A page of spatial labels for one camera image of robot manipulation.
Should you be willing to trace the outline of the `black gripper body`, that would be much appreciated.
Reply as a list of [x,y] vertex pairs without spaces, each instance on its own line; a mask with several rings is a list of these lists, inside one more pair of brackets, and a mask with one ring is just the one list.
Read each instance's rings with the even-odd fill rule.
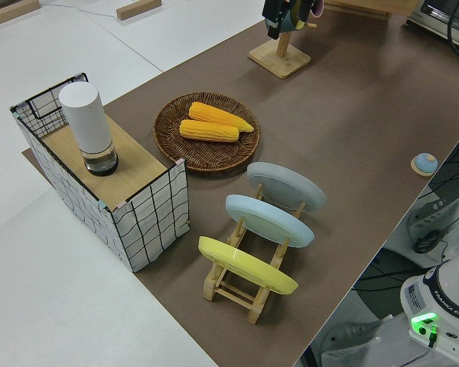
[[285,0],[265,0],[262,10],[263,18],[276,28],[284,19],[289,8],[290,1]]

